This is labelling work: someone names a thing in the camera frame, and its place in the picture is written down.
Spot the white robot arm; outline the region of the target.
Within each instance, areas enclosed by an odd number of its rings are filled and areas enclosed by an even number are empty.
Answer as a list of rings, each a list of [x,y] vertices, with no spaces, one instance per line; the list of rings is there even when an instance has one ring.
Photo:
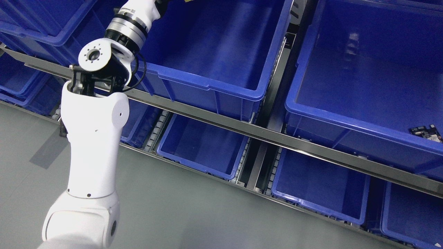
[[[120,138],[130,114],[127,91],[152,23],[168,0],[128,0],[103,38],[86,44],[62,87],[61,132],[71,146],[66,190],[50,207],[40,249],[103,249],[112,244],[120,219],[116,190]]]

